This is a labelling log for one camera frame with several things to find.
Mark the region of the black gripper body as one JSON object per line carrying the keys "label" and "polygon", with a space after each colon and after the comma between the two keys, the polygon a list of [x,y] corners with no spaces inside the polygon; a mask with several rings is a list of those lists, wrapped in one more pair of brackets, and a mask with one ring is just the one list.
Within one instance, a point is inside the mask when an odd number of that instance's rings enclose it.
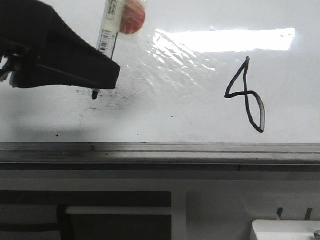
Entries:
{"label": "black gripper body", "polygon": [[0,2],[0,55],[9,61],[1,71],[4,80],[12,72],[15,88],[39,87],[36,66],[47,46],[54,9],[39,0]]}

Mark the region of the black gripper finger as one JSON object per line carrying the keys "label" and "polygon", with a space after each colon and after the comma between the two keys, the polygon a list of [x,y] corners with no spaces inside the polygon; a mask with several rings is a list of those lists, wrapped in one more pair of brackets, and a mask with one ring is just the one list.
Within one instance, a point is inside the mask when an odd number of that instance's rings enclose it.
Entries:
{"label": "black gripper finger", "polygon": [[28,4],[24,11],[32,55],[25,65],[25,88],[115,89],[120,66],[79,37],[51,6]]}

